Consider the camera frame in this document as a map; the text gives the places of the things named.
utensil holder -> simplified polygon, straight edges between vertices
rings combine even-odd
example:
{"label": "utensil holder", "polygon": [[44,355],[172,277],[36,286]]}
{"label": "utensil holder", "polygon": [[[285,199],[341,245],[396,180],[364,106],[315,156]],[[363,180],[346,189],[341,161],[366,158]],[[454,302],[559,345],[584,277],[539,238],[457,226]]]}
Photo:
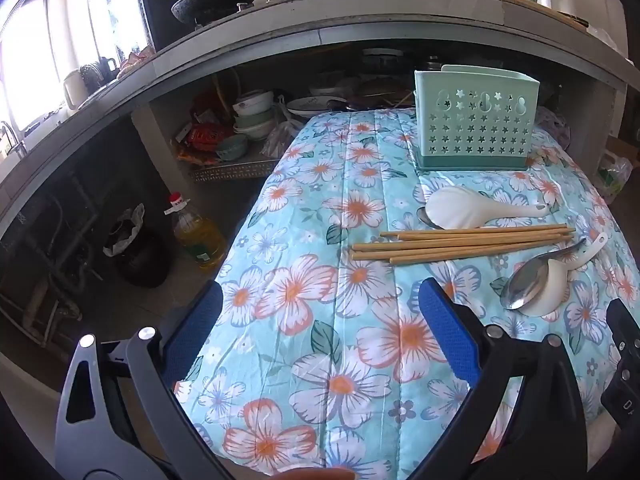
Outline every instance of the utensil holder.
{"label": "utensil holder", "polygon": [[521,170],[540,83],[510,70],[415,71],[419,170]]}

quilted fabric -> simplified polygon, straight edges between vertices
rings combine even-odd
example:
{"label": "quilted fabric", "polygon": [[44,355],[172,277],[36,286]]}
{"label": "quilted fabric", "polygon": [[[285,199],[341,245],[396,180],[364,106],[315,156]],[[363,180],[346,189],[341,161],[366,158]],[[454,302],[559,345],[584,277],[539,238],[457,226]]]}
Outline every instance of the quilted fabric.
{"label": "quilted fabric", "polygon": [[[598,413],[619,359],[605,309],[617,297],[633,309],[639,283],[607,205],[544,132],[533,135],[527,171],[420,175],[410,149],[415,132],[412,110],[325,114],[299,133],[266,181],[217,277],[222,314],[175,387],[215,453],[268,474],[317,465],[404,479],[468,391],[418,310],[418,286],[430,276],[513,337],[560,335],[587,421]],[[444,186],[511,204],[545,202],[552,211],[493,222],[499,226],[566,222],[576,239],[601,231],[610,239],[570,273],[563,303],[545,318],[498,302],[507,277],[540,249],[396,268],[349,258],[348,245],[379,240],[382,230],[425,228],[416,211]],[[517,391],[514,382],[479,458],[498,446]]]}

white rice paddle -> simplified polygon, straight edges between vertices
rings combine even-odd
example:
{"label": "white rice paddle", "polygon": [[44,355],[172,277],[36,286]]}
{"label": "white rice paddle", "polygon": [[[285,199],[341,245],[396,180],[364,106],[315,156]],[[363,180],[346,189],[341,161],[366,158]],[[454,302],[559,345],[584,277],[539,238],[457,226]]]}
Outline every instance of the white rice paddle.
{"label": "white rice paddle", "polygon": [[578,253],[578,258],[572,262],[564,263],[549,259],[549,274],[542,290],[529,303],[525,303],[519,312],[531,317],[541,317],[551,314],[560,303],[566,290],[567,275],[570,270],[583,266],[598,254],[609,240],[606,233],[600,233],[593,244]]}
{"label": "white rice paddle", "polygon": [[474,229],[496,218],[541,218],[549,214],[545,204],[505,204],[463,186],[440,188],[429,197],[424,209],[431,222],[443,229]]}

silver bolt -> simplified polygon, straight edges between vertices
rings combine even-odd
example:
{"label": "silver bolt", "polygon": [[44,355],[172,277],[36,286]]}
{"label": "silver bolt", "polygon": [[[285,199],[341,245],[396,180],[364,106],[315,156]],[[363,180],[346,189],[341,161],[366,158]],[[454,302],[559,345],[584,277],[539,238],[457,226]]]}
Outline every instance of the silver bolt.
{"label": "silver bolt", "polygon": [[83,335],[80,338],[80,346],[82,348],[89,348],[95,342],[95,336],[93,334]]}
{"label": "silver bolt", "polygon": [[556,334],[551,334],[546,341],[551,345],[558,348],[562,344],[562,339],[560,339]]}
{"label": "silver bolt", "polygon": [[486,334],[492,339],[500,339],[504,334],[504,330],[497,325],[489,325],[486,328]]}
{"label": "silver bolt", "polygon": [[152,326],[145,326],[144,328],[140,329],[140,332],[138,332],[138,337],[143,341],[146,341],[147,339],[151,339],[155,335],[156,335],[156,329],[153,328]]}

glass bottle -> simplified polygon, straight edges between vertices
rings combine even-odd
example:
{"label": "glass bottle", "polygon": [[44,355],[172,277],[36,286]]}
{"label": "glass bottle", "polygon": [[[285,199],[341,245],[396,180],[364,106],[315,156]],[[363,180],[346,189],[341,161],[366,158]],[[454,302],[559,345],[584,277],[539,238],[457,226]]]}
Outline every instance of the glass bottle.
{"label": "glass bottle", "polygon": [[174,214],[174,235],[201,269],[209,269],[225,256],[226,241],[217,226],[201,216],[194,206],[188,205],[180,193],[169,197],[171,208],[165,215]]}

